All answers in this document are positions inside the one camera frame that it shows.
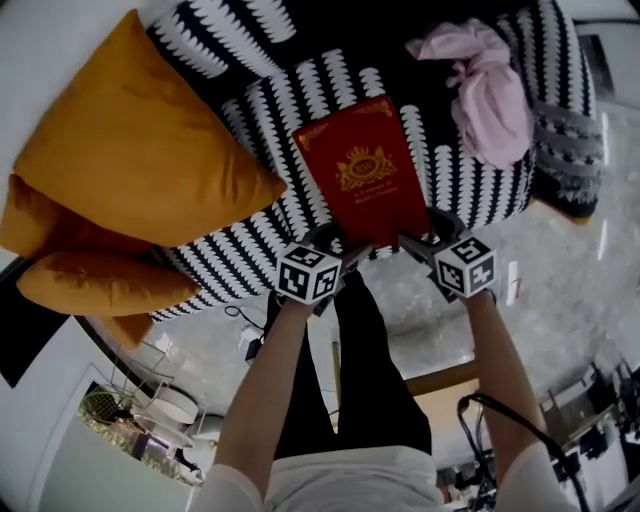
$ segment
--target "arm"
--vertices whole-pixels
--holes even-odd
[[[485,393],[544,430],[538,402],[511,336],[488,292],[465,301],[475,342],[480,392]],[[485,408],[485,417],[500,483],[513,461],[538,439],[525,427]]]
[[[240,385],[222,426],[215,464],[237,469],[264,499],[289,408],[312,306],[287,301]]]

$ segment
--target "pink fabric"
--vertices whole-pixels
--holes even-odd
[[[477,19],[443,23],[406,48],[418,60],[456,60],[458,74],[447,81],[450,88],[460,84],[451,114],[476,158],[502,170],[522,159],[531,146],[533,116],[509,66],[509,47],[492,28]]]

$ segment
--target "wrist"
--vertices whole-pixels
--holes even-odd
[[[281,313],[291,318],[298,318],[306,321],[313,314],[314,307],[315,305],[302,304],[301,302],[293,299],[287,299],[282,305]]]
[[[465,306],[467,306],[468,310],[477,309],[485,306],[495,307],[496,296],[489,288],[486,288],[476,293],[473,297],[466,299]]]

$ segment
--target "patterned cushion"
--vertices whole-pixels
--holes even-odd
[[[445,86],[451,74],[446,62],[415,61],[402,45],[385,52],[356,46],[317,52],[317,42],[305,36],[312,33],[307,28],[313,14],[305,9],[302,15],[294,0],[186,0],[158,20],[148,31],[158,50],[289,190],[268,213],[187,246],[157,249],[162,262],[193,276],[205,291],[155,318],[272,286],[284,244],[331,218],[291,133],[381,94],[389,95],[399,112],[426,201],[456,212],[470,228],[517,214],[532,195],[570,216],[590,215],[602,149],[591,76],[575,29],[556,2],[530,4],[493,20],[513,50],[513,66],[538,121],[535,147],[507,171],[480,164],[462,146],[450,115],[456,91]],[[296,59],[302,62],[294,65]],[[249,244],[257,242],[249,226],[257,220],[262,241],[271,242],[249,252]],[[240,239],[238,233],[247,236]],[[373,257],[396,251],[381,249]]]

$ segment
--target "floor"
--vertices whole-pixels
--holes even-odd
[[[475,232],[498,251],[500,310],[541,395],[598,351],[603,364],[612,364],[619,357],[614,338],[634,335],[623,327],[632,315],[640,276],[640,118],[611,114],[607,124],[610,168],[589,225],[573,225],[534,203],[517,217]],[[506,306],[511,262],[517,262],[522,282],[519,298]],[[405,378],[473,358],[462,306],[446,304],[424,267],[398,254],[368,263],[361,272],[387,322],[392,356]],[[257,324],[264,323],[266,297],[236,305]],[[173,375],[176,386],[206,410],[224,413],[248,368],[249,340],[242,338],[247,325],[218,308],[156,325],[147,341],[166,352],[158,368]],[[331,342],[337,339],[332,309],[310,321],[312,353],[329,411],[337,409],[331,357]],[[366,340],[362,343],[366,364]],[[142,346],[134,357],[150,365],[159,356]],[[445,444],[462,440],[454,436]]]

